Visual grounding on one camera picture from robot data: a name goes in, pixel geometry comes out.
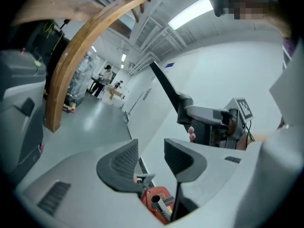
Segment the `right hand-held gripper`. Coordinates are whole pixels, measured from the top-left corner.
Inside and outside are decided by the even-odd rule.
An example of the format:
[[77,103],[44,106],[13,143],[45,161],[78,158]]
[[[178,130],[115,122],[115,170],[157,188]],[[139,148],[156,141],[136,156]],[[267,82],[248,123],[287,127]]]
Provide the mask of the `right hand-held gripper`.
[[186,113],[196,120],[197,144],[235,149],[239,140],[252,136],[253,114],[244,98],[232,98],[223,109],[190,105]]

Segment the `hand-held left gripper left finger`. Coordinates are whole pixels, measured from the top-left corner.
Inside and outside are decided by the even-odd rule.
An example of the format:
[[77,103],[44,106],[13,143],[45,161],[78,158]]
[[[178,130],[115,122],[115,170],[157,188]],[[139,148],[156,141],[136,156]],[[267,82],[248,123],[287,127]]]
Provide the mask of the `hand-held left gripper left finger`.
[[69,156],[32,182],[19,199],[44,228],[161,228],[133,181],[138,141]]

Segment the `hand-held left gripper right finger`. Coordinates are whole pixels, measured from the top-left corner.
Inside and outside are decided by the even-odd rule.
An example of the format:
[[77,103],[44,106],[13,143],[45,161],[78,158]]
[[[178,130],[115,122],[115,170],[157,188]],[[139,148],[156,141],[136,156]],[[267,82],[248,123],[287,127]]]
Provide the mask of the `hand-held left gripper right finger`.
[[170,228],[248,228],[234,180],[243,153],[164,140],[164,159],[177,186]]

